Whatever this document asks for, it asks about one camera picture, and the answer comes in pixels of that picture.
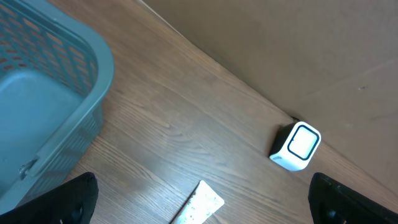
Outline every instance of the basket bottom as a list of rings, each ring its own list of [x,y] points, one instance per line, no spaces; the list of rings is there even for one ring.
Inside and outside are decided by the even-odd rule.
[[[0,78],[0,197],[83,98],[35,70]]]

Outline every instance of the small white box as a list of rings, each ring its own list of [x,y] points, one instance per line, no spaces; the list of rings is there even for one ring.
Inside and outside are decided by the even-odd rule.
[[[302,170],[310,162],[320,142],[319,131],[299,121],[278,132],[269,158],[287,170]]]

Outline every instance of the wooden table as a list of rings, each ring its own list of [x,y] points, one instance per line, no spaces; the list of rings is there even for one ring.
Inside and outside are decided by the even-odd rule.
[[[103,130],[69,176],[98,178],[92,223],[168,223],[199,180],[226,202],[208,223],[312,223],[314,172],[398,211],[395,194],[325,144],[301,172],[270,161],[291,118],[142,4],[51,1],[97,30],[116,64]]]

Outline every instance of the basket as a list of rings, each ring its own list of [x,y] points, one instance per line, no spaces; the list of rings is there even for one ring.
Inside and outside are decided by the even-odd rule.
[[[3,0],[0,7],[4,213],[60,185],[88,149],[103,125],[114,64],[96,32],[48,2]]]

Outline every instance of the beige wall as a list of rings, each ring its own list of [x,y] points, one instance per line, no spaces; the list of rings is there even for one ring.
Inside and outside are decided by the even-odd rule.
[[[397,1],[145,2],[398,193]]]

